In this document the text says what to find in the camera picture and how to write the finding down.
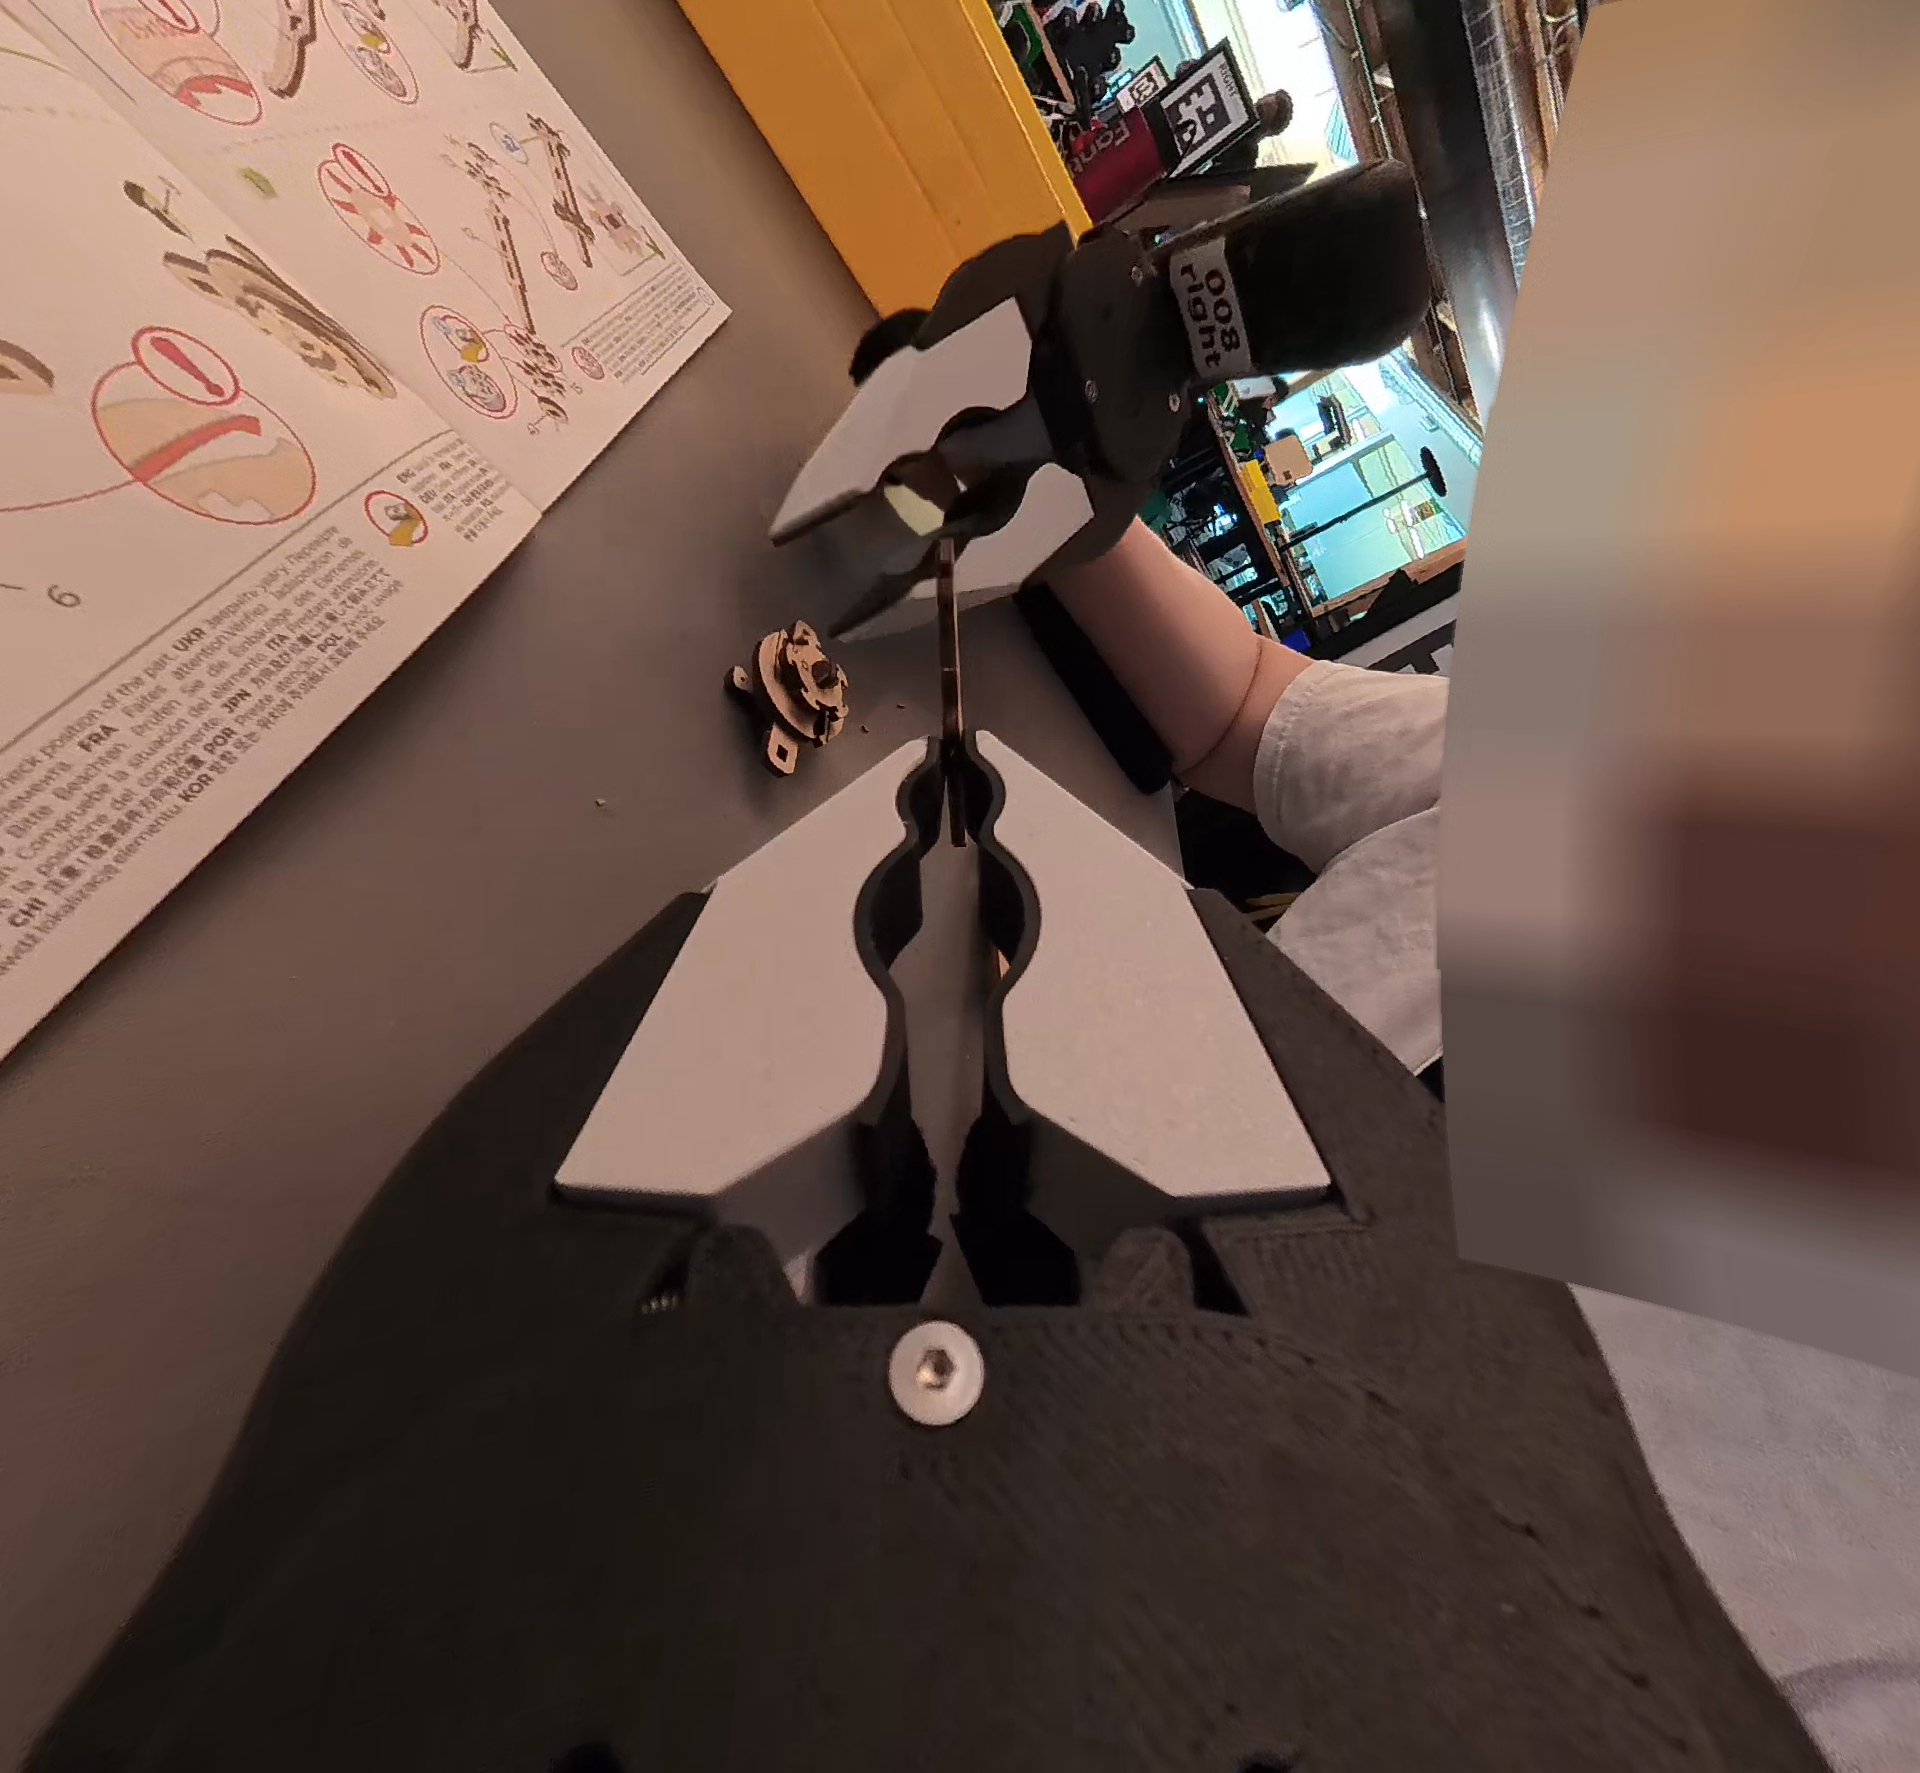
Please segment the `person's right forearm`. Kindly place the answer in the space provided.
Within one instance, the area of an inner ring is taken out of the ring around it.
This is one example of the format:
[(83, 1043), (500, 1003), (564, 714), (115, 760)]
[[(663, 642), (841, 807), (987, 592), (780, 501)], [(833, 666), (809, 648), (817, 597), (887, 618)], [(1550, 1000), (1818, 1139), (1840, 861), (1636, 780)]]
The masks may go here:
[(1188, 788), (1256, 807), (1267, 724), (1313, 661), (1260, 634), (1207, 575), (1143, 520), (1048, 580)]

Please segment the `small wooden gear assembly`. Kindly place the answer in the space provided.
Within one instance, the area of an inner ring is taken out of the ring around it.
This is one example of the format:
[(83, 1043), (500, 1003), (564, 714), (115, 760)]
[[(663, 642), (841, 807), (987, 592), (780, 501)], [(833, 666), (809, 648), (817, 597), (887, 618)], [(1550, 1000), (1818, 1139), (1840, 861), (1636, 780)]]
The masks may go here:
[(750, 710), (763, 762), (780, 776), (793, 776), (803, 755), (829, 747), (850, 718), (848, 674), (805, 618), (767, 632), (730, 666), (726, 689)]

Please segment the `illustrated instruction booklet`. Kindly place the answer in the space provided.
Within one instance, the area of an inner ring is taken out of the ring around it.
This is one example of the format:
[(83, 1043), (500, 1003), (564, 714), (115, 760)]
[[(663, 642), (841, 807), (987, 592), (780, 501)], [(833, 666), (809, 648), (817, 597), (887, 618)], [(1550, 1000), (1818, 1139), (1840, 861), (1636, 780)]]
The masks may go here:
[(493, 0), (4, 0), (3, 1045), (729, 321)]

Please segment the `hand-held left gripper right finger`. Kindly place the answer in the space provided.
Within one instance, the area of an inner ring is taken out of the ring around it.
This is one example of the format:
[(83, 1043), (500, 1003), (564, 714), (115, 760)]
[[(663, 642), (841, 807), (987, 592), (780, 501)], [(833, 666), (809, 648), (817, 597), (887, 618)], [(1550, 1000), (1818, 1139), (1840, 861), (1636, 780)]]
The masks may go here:
[(993, 1306), (1065, 1306), (1114, 1241), (1333, 1201), (1188, 881), (993, 733), (953, 756), (1004, 960), (953, 1230)]

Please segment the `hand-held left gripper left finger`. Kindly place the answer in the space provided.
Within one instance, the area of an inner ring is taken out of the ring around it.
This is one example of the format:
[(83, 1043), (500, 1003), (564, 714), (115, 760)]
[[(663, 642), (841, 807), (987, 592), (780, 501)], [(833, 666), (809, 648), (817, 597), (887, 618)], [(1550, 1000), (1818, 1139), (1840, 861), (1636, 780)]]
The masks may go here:
[(902, 745), (699, 899), (559, 1197), (761, 1232), (825, 1304), (924, 1298), (939, 1172), (896, 962), (945, 826), (939, 750)]

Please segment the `yellow cabinet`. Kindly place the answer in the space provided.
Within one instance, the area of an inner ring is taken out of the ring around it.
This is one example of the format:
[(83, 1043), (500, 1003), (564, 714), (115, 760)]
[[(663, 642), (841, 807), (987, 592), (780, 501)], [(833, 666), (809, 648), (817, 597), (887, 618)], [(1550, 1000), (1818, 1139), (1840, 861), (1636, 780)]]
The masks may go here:
[(1091, 216), (987, 0), (678, 0), (881, 314)]

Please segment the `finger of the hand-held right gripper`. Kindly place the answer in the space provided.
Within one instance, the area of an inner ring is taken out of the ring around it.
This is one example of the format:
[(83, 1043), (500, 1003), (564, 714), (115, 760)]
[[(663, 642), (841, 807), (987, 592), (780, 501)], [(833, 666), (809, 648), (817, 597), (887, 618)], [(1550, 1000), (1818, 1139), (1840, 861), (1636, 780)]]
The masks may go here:
[(928, 618), (922, 589), (953, 550), (962, 609), (1020, 586), (1091, 520), (1091, 495), (1063, 465), (1025, 444), (936, 444), (885, 456), (881, 444), (829, 447), (829, 533), (845, 595), (829, 632), (863, 639)]
[(907, 346), (861, 385), (770, 524), (785, 546), (879, 491), (893, 467), (932, 451), (962, 417), (1001, 417), (1029, 392), (1034, 338), (1019, 302), (999, 302), (932, 346)]

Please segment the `black white marker sign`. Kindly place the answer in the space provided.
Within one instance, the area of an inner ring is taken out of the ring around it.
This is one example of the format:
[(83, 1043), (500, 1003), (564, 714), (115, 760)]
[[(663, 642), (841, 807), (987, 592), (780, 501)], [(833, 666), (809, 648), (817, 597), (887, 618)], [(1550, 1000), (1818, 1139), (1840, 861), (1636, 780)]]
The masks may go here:
[(1185, 64), (1143, 106), (1160, 150), (1163, 174), (1188, 177), (1259, 128), (1259, 97), (1249, 89), (1230, 37)]

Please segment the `wooden shelving unit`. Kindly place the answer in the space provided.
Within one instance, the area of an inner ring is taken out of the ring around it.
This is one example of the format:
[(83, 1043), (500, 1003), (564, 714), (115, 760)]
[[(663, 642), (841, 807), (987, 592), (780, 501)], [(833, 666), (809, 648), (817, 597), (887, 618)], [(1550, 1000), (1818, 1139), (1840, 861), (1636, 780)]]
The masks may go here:
[(1391, 575), (1466, 541), (1482, 433), (1410, 354), (1285, 399), (1222, 385), (1207, 407), (1212, 436), (1167, 536), (1262, 632), (1304, 648)]

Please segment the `black flat block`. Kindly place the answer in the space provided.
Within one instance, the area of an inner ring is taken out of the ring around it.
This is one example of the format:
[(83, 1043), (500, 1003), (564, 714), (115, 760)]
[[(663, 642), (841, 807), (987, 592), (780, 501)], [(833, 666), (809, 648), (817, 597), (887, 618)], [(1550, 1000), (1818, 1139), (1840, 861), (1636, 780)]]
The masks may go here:
[(1016, 592), (1015, 607), (1122, 776), (1141, 794), (1168, 788), (1175, 780), (1168, 749), (1060, 598), (1046, 584), (1031, 584)]

